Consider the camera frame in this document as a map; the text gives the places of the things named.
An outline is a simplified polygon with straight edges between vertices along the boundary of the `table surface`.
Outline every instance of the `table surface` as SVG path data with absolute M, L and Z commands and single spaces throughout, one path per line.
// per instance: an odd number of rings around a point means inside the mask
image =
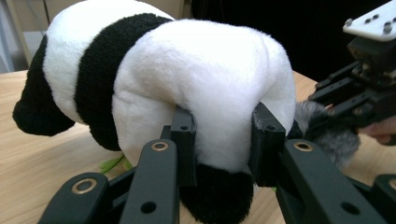
M 295 73 L 297 99 L 313 93 L 315 81 Z M 23 133 L 12 119 L 26 71 L 0 74 L 0 223 L 37 223 L 61 185 L 75 175 L 100 172 L 99 164 L 120 155 L 100 147 L 84 125 L 53 137 Z M 108 178 L 119 175 L 112 170 Z M 396 147 L 384 147 L 362 135 L 361 147 L 344 174 L 371 185 L 377 175 L 396 174 Z M 244 223 L 284 223 L 271 189 L 255 193 Z M 180 223 L 196 223 L 180 208 Z

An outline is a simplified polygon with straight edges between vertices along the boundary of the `gray fur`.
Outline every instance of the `gray fur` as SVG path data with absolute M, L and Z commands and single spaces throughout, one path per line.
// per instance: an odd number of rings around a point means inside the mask
M 320 146 L 332 162 L 342 169 L 348 165 L 361 144 L 358 134 L 348 124 L 326 124 L 312 131 L 310 121 L 318 116 L 327 116 L 323 105 L 310 101 L 297 104 L 295 120 L 304 134 L 304 139 Z

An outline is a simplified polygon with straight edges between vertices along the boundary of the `green object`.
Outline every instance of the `green object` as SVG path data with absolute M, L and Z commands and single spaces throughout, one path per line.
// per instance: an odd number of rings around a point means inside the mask
M 128 161 L 128 159 L 126 159 L 124 154 L 121 154 L 119 158 L 114 158 L 108 161 L 104 161 L 102 164 L 99 165 L 99 168 L 101 169 L 102 174 L 106 174 L 107 172 L 109 172 L 119 164 L 122 164 L 122 167 L 125 170 L 130 170 L 134 168 L 132 164 Z

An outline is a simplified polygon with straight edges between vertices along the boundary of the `stuffed panda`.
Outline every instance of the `stuffed panda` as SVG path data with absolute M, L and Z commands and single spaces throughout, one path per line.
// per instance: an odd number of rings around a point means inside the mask
M 176 105 L 195 117 L 197 186 L 180 199 L 204 223 L 248 214 L 251 116 L 262 102 L 288 132 L 296 106 L 286 51 L 271 36 L 211 21 L 176 21 L 133 0 L 88 0 L 59 13 L 33 58 L 13 118 L 53 136 L 75 122 L 138 164 Z

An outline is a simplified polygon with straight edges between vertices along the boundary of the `black plush stripe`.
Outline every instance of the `black plush stripe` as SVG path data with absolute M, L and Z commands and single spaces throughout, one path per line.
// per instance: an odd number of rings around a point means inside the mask
M 52 98 L 43 62 L 46 55 L 47 36 L 41 40 L 32 64 L 27 72 L 27 80 L 21 99 L 15 104 L 12 118 L 26 133 L 53 136 L 66 131 L 75 122 L 61 112 Z
M 245 173 L 227 171 L 200 164 L 197 186 L 180 188 L 180 200 L 195 219 L 203 223 L 241 223 L 250 210 L 253 180 Z
M 168 21 L 147 13 L 123 18 L 102 30 L 84 52 L 75 95 L 77 112 L 101 146 L 120 150 L 111 109 L 121 60 L 141 36 Z

